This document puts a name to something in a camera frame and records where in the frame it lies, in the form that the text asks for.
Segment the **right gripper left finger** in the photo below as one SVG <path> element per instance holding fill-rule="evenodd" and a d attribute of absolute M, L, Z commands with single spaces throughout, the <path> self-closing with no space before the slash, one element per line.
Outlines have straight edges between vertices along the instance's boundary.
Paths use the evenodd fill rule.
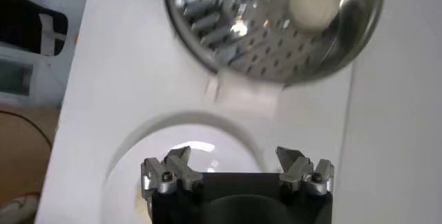
<path fill-rule="evenodd" d="M 146 158 L 141 163 L 141 195 L 147 200 L 154 193 L 173 194 L 181 182 L 184 190 L 198 193 L 204 188 L 203 175 L 188 166 L 190 146 L 170 150 L 160 162 Z"/>

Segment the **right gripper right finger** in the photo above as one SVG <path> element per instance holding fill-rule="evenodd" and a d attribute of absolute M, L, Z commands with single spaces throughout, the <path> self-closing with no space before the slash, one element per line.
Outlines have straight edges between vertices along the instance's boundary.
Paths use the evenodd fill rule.
<path fill-rule="evenodd" d="M 289 193 L 305 187 L 314 196 L 324 196 L 333 192 L 334 165 L 330 160 L 320 159 L 314 163 L 299 150 L 277 147 L 276 155 L 283 169 L 279 175 L 281 187 Z"/>

